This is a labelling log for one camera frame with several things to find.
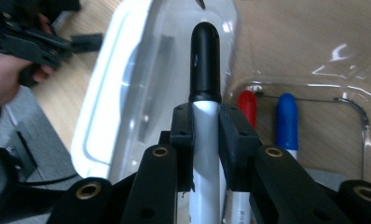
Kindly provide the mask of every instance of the marker cap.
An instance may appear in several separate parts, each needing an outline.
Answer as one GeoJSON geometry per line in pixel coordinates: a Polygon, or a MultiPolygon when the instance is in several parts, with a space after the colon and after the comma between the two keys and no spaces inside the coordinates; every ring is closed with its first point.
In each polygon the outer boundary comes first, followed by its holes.
{"type": "Polygon", "coordinates": [[[298,150],[298,111],[290,93],[283,94],[276,107],[276,146],[298,150]]]}

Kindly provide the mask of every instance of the hand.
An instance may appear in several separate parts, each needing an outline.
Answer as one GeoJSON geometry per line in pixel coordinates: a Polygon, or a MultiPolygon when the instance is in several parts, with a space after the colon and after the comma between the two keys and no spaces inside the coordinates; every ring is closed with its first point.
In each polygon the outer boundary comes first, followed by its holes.
{"type": "MultiPolygon", "coordinates": [[[[39,15],[39,20],[42,30],[51,34],[48,19],[39,15]]],[[[19,72],[30,64],[32,63],[29,61],[0,53],[0,108],[15,97],[20,88],[19,72]]],[[[33,74],[33,78],[35,81],[41,82],[53,72],[52,67],[41,65],[40,69],[33,74]]]]}

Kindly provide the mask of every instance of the black cable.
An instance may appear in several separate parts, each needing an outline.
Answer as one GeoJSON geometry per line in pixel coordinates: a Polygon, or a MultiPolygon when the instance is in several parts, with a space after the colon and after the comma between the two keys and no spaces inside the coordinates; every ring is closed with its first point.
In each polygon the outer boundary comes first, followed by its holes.
{"type": "Polygon", "coordinates": [[[74,175],[69,175],[67,177],[60,178],[60,179],[55,179],[55,180],[37,181],[37,182],[20,182],[20,184],[22,184],[23,186],[52,185],[52,184],[60,183],[60,182],[65,181],[65,180],[69,180],[69,179],[75,178],[77,176],[78,176],[78,174],[74,174],[74,175]]]}

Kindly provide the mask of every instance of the black rubber cap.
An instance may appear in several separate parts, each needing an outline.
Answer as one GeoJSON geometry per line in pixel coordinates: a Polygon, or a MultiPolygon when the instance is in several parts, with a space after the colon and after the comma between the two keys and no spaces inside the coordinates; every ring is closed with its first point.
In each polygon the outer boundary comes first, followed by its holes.
{"type": "Polygon", "coordinates": [[[199,23],[191,36],[191,83],[189,102],[221,103],[220,37],[208,22],[199,23]]]}

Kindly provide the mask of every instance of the red marker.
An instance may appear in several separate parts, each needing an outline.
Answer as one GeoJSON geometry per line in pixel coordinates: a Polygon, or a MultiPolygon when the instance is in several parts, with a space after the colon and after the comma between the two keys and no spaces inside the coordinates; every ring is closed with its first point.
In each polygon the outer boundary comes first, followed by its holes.
{"type": "MultiPolygon", "coordinates": [[[[243,91],[238,98],[238,108],[255,128],[256,100],[252,91],[243,91]]],[[[249,203],[250,193],[233,192],[232,194],[232,216],[230,223],[250,223],[253,217],[252,208],[249,203]]]]}
{"type": "Polygon", "coordinates": [[[252,91],[243,91],[238,98],[238,108],[255,128],[256,98],[252,91]]]}

